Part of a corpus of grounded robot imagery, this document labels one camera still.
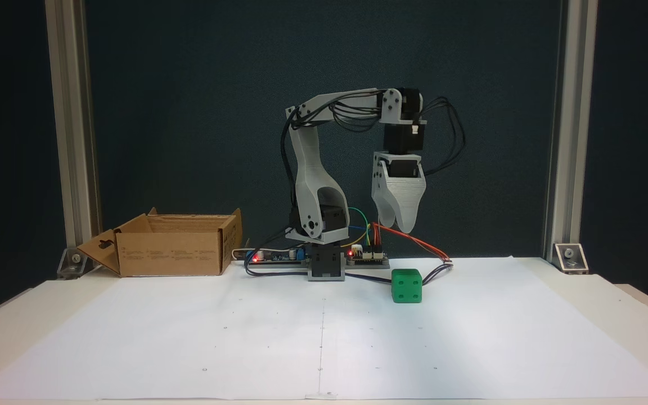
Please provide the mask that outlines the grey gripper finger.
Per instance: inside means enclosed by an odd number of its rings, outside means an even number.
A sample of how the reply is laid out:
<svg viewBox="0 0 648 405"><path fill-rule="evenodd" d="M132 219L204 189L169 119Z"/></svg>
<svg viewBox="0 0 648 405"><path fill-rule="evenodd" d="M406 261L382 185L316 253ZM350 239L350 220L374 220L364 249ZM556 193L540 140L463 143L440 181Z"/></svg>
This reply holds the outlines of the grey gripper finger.
<svg viewBox="0 0 648 405"><path fill-rule="evenodd" d="M396 222L392 189L398 179L393 154L374 154L371 166L371 198L375 202L380 224L392 226Z"/></svg>
<svg viewBox="0 0 648 405"><path fill-rule="evenodd" d="M394 220L403 233L411 233L424 196L424 177L390 177L386 180L386 200L393 208Z"/></svg>

